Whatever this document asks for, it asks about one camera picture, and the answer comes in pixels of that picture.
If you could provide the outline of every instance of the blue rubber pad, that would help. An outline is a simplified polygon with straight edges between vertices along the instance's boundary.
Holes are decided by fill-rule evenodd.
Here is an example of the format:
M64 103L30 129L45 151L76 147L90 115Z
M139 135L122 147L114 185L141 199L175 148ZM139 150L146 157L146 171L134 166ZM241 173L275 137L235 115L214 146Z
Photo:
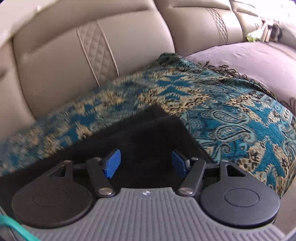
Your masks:
M112 178L116 172L121 161L120 150L114 152L114 154L107 160L106 168L103 170L107 178Z
M187 170L184 160L174 151L172 152L172 165L182 178L186 177Z

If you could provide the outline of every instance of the sofa backrest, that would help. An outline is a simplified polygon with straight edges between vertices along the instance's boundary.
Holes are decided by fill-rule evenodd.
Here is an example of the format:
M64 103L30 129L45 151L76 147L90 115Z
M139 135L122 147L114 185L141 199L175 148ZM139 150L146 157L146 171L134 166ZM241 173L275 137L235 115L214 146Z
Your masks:
M0 139L163 52L242 42L261 21L248 8L233 0L57 1L0 49L0 100L9 103L0 106Z

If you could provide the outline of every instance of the paisley pattern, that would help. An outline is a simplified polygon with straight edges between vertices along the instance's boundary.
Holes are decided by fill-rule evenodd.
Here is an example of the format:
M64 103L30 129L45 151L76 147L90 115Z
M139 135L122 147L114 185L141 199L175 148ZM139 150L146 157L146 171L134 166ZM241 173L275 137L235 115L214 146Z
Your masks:
M231 160L282 196L295 174L295 116L262 86L162 54L0 143L0 175L25 168L158 104L178 115L215 162Z

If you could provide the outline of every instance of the gray ribbed plate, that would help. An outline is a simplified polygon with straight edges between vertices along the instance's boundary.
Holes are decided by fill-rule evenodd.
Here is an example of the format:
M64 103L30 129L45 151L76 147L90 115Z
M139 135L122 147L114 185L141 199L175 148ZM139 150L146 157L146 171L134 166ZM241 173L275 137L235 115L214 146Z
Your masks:
M221 225L193 198L180 197L171 188L122 188L115 197L99 199L88 215L69 226L25 228L41 241L276 241L284 237L272 224L257 229Z

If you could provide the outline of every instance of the black cloth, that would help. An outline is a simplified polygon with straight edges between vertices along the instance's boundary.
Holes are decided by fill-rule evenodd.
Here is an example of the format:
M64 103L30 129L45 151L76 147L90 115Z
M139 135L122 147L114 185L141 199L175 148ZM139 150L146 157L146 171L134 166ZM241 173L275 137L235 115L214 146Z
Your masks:
M26 169L0 178L0 206L14 218L11 200L26 184L63 160L84 163L92 157L105 157L114 149L121 151L121 163L110 179L117 192L122 187L170 186L177 189L182 179L171 164L171 154L175 149L188 158L199 157L212 162L178 117L169 116L154 105ZM81 178L77 178L77 182L83 184Z

